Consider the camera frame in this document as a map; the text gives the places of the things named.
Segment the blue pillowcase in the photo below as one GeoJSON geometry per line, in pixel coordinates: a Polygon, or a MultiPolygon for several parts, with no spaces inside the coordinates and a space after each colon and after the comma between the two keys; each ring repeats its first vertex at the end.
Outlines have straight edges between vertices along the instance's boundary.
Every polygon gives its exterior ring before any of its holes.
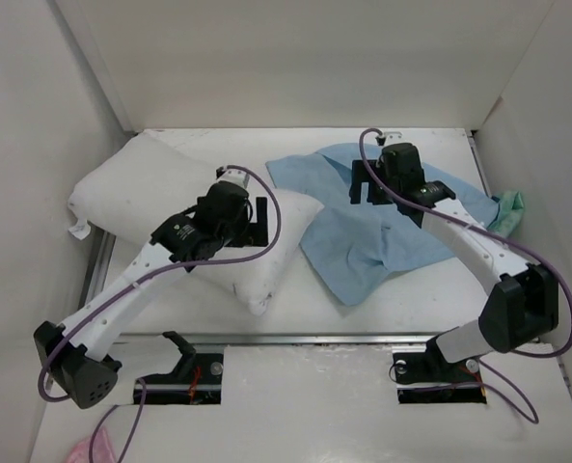
{"type": "Polygon", "coordinates": [[[420,230],[393,204],[352,204],[352,163],[361,150],[337,144],[308,155],[266,164],[275,186],[323,204],[300,246],[315,272],[345,305],[364,302],[391,274],[452,258],[452,252],[420,230]]]}

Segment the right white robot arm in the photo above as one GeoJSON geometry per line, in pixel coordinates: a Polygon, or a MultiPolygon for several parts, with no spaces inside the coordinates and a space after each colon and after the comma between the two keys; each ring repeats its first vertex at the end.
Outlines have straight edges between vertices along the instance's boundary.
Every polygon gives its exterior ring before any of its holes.
{"type": "Polygon", "coordinates": [[[461,361],[511,352],[557,328],[554,273],[493,237],[444,182],[427,180],[414,145],[389,145],[377,159],[353,161],[349,197],[352,204],[396,204],[402,215],[452,251],[487,296],[477,319],[429,342],[423,367],[430,377],[447,379],[461,361]]]}

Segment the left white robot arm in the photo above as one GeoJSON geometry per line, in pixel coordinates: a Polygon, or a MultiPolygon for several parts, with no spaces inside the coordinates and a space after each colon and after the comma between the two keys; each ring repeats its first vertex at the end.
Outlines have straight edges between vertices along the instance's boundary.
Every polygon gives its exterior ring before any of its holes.
{"type": "Polygon", "coordinates": [[[61,323],[45,321],[36,329],[41,398],[55,401],[45,388],[53,380],[62,400],[81,409],[99,404],[130,367],[109,353],[127,325],[162,288],[199,266],[220,264],[215,256],[223,248],[252,246],[257,258],[267,254],[278,241],[268,235],[268,208],[278,204],[272,191],[250,200],[242,184],[218,180],[194,205],[167,218],[113,284],[61,323]]]}

